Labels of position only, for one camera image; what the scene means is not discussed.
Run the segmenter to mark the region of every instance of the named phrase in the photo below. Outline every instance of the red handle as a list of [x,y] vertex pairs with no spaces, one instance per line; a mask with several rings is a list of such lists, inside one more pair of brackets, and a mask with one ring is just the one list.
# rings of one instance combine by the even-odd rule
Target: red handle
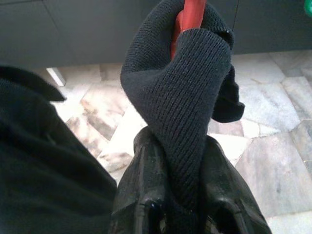
[[171,58],[176,53],[176,40],[180,33],[192,28],[200,28],[203,21],[206,0],[185,0],[182,10],[175,20],[175,30],[171,42]]

